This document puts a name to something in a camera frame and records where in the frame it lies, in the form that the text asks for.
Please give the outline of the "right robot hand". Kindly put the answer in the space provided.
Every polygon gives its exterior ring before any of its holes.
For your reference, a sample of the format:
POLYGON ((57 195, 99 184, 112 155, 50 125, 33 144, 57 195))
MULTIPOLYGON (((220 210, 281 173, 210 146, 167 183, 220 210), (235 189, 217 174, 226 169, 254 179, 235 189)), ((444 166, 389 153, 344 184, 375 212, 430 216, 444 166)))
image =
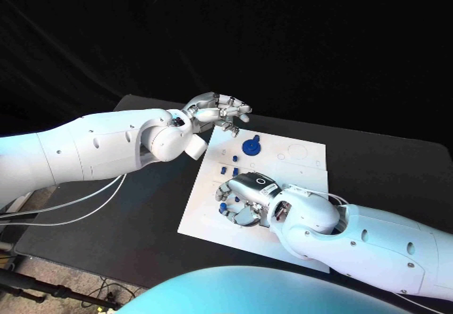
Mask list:
POLYGON ((241 211, 236 213, 219 206, 219 213, 236 225, 252 227, 261 223, 267 216, 271 202, 282 191, 277 182, 258 172, 238 174, 225 181, 215 192, 215 200, 225 203, 232 194, 243 203, 241 211))

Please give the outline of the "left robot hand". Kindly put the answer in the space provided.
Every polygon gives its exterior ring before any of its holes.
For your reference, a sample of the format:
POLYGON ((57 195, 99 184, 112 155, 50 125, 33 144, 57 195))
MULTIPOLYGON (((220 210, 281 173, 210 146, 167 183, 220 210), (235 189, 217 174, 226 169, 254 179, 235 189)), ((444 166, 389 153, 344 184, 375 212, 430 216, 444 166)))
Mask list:
POLYGON ((219 126, 223 132, 230 132, 230 136, 236 137, 239 128, 233 124, 233 118, 248 123, 252 108, 235 97, 206 92, 190 99, 181 112, 190 120, 193 133, 203 133, 219 126))

